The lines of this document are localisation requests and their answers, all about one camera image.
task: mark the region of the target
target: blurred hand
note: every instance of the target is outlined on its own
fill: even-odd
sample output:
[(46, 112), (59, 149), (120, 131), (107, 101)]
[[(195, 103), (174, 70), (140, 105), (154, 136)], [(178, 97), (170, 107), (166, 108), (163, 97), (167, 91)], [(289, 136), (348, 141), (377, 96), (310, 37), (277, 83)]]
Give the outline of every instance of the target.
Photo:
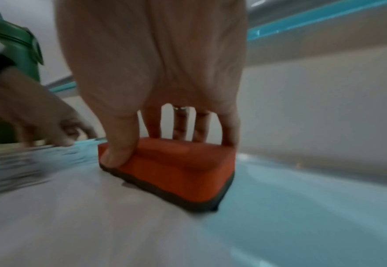
[[(194, 142), (205, 142), (214, 112), (222, 144), (238, 144), (243, 0), (56, 0), (56, 23), (79, 92), (106, 131), (106, 167), (132, 155), (137, 111), (150, 137), (161, 136), (166, 103), (196, 109)], [(174, 139), (185, 139), (187, 120), (187, 109), (175, 110)]]
[(47, 143), (71, 146), (78, 129), (96, 138), (73, 108), (14, 67), (0, 73), (0, 117), (15, 126), (18, 140), (26, 146), (33, 145), (37, 134)]

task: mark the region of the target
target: green bucket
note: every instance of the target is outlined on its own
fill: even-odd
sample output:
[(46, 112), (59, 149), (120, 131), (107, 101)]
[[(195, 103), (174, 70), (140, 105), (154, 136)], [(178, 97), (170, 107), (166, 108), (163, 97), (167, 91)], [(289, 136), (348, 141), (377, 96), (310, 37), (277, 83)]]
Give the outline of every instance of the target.
[[(6, 46), (3, 54), (20, 71), (39, 82), (38, 64), (43, 65), (44, 61), (40, 45), (29, 29), (3, 20), (0, 14), (0, 42)], [(0, 144), (17, 142), (13, 126), (0, 119)]]

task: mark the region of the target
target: hand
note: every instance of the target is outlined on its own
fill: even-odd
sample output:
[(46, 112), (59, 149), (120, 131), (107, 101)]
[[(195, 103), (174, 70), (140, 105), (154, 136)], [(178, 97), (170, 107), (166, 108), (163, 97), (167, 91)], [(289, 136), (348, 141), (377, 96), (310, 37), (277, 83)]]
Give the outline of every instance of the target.
[[(118, 167), (132, 155), (139, 110), (150, 137), (160, 137), (166, 103), (196, 109), (194, 142), (206, 140), (214, 112), (222, 144), (237, 146), (243, 0), (56, 1), (56, 23), (79, 92), (106, 131), (103, 165)], [(185, 139), (187, 117), (175, 112), (173, 138)]]
[(57, 146), (71, 146), (79, 137), (96, 138), (79, 114), (39, 83), (9, 67), (0, 73), (0, 117), (12, 123), (17, 138), (32, 146), (36, 134)]

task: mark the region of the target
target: sponge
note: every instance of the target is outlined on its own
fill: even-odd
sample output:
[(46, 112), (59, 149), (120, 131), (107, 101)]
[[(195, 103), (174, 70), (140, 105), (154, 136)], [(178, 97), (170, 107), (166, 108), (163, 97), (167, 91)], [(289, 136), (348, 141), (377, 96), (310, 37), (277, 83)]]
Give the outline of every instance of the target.
[[(107, 143), (98, 146), (99, 159)], [(118, 168), (100, 167), (140, 189), (191, 212), (217, 211), (234, 178), (232, 147), (142, 138)]]

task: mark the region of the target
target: ring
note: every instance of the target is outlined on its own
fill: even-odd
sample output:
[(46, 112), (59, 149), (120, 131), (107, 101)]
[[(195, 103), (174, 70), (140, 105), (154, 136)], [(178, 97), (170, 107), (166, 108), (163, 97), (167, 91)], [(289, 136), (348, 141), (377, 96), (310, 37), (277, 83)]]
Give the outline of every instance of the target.
[(181, 107), (173, 106), (173, 109), (174, 109), (174, 111), (180, 111), (180, 110), (187, 110), (188, 107), (187, 106), (181, 106)]

